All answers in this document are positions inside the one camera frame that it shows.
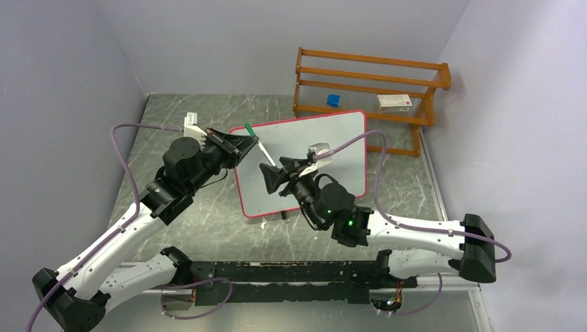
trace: gray wall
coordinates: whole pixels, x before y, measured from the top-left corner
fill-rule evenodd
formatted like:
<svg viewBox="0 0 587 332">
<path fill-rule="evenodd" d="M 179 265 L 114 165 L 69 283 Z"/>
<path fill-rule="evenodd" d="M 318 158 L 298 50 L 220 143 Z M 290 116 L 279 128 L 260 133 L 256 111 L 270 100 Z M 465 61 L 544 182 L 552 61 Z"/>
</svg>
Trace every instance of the gray wall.
<svg viewBox="0 0 587 332">
<path fill-rule="evenodd" d="M 298 47 L 435 61 L 469 0 L 97 0 L 145 91 L 294 94 Z"/>
<path fill-rule="evenodd" d="M 3 1 L 0 45 L 0 329 L 23 331 L 33 275 L 105 230 L 123 175 L 108 130 L 145 101 L 92 0 Z"/>
<path fill-rule="evenodd" d="M 585 12 L 473 0 L 440 58 L 454 85 L 426 137 L 449 216 L 514 252 L 483 286 L 495 331 L 587 331 Z"/>
</svg>

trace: orange wooden shelf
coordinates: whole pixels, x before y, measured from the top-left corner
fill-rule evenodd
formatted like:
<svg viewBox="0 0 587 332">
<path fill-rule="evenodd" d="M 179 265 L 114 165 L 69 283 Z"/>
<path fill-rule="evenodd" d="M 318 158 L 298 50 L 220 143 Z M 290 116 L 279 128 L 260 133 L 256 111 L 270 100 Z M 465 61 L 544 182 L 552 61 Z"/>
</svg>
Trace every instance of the orange wooden shelf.
<svg viewBox="0 0 587 332">
<path fill-rule="evenodd" d="M 435 71 L 432 80 L 423 80 L 414 77 L 402 77 L 401 75 L 381 75 L 379 73 L 357 73 L 354 71 L 342 71 L 330 68 L 315 68 L 310 66 L 302 66 L 303 57 L 321 57 L 333 60 L 343 60 L 345 62 L 368 62 L 372 64 L 389 65 L 404 68 L 418 68 L 428 71 Z M 302 75 L 311 75 L 311 80 L 302 78 Z M 404 84 L 408 86 L 415 86 L 419 89 L 426 87 L 426 92 L 404 91 L 399 89 L 383 89 L 370 86 L 360 86 L 355 84 L 341 84 L 333 82 L 324 82 L 318 80 L 317 77 L 346 77 L 353 82 L 357 80 L 386 82 L 391 84 Z M 367 119 L 378 119 L 385 121 L 402 122 L 410 125 L 412 131 L 413 148 L 412 149 L 391 149 L 388 148 L 386 153 L 399 154 L 403 156 L 418 157 L 421 153 L 419 133 L 422 126 L 434 125 L 435 115 L 433 107 L 433 98 L 436 89 L 448 90 L 452 84 L 451 72 L 448 64 L 434 64 L 430 62 L 410 61 L 403 59 L 390 59 L 386 57 L 371 57 L 366 55 L 355 55 L 347 53 L 328 52 L 323 50 L 305 50 L 298 49 L 298 57 L 296 60 L 296 90 L 293 95 L 293 113 L 298 117 L 298 112 L 314 112 L 314 113 L 338 113 L 347 111 L 346 109 L 330 108 L 320 105 L 300 104 L 300 86 L 313 86 L 317 88 L 337 89 L 344 91 L 355 91 L 359 93 L 373 93 L 377 95 L 401 95 L 406 94 L 411 98 L 418 98 L 421 100 L 418 108 L 412 116 L 401 116 L 397 114 L 384 113 L 370 113 L 366 112 Z M 367 146 L 368 151 L 381 152 L 380 147 Z"/>
</svg>

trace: white box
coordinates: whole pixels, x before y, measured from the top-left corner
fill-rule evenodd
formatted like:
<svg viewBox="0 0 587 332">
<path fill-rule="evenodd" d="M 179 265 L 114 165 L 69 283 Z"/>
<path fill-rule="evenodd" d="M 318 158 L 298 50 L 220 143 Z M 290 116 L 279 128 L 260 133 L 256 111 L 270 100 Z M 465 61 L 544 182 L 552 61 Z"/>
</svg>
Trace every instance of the white box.
<svg viewBox="0 0 587 332">
<path fill-rule="evenodd" d="M 379 109 L 391 112 L 409 112 L 412 100 L 409 95 L 378 95 Z"/>
</svg>

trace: black bracket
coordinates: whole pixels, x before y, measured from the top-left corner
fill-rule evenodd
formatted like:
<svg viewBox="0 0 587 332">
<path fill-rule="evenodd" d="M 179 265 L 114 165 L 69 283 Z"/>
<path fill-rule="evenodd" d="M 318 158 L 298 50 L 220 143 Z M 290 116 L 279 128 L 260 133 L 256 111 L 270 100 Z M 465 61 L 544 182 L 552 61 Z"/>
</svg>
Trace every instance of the black bracket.
<svg viewBox="0 0 587 332">
<path fill-rule="evenodd" d="M 465 232 L 494 239 L 487 224 L 476 214 L 466 214 L 460 222 Z M 485 241 L 464 238 L 461 245 L 462 259 L 449 260 L 450 267 L 459 271 L 459 277 L 471 282 L 491 283 L 497 280 L 495 268 L 495 246 Z"/>
<path fill-rule="evenodd" d="M 193 203 L 195 193 L 221 169 L 235 168 L 257 144 L 257 136 L 206 129 L 204 148 L 191 137 L 174 140 L 163 155 L 164 166 L 141 192 L 152 217 L 169 225 Z"/>
<path fill-rule="evenodd" d="M 43 268 L 33 277 L 33 286 L 37 296 L 42 299 L 57 283 L 57 273 L 48 268 Z M 45 309 L 53 316 L 53 319 L 65 331 L 90 331 L 104 315 L 106 315 L 106 302 L 110 294 L 98 291 L 91 299 L 78 299 L 72 288 L 66 290 L 60 286 L 51 296 Z"/>
<path fill-rule="evenodd" d="M 167 256 L 176 268 L 175 275 L 170 281 L 171 285 L 185 285 L 192 281 L 192 261 L 186 254 L 174 246 L 163 249 L 161 254 Z"/>
</svg>

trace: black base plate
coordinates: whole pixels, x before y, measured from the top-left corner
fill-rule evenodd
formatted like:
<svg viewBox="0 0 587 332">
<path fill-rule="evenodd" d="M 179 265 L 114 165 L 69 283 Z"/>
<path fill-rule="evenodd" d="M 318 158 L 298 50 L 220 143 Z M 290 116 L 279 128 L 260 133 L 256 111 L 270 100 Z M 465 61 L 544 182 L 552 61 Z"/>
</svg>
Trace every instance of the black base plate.
<svg viewBox="0 0 587 332">
<path fill-rule="evenodd" d="M 225 277 L 233 284 L 231 303 L 242 302 L 309 302 L 345 300 L 350 304 L 369 304 L 370 289 L 417 287 L 416 279 L 398 280 L 389 275 L 387 261 L 194 261 L 192 272 L 203 271 L 213 277 Z M 196 306 L 220 303 L 228 293 L 228 284 L 214 283 L 199 287 Z"/>
</svg>

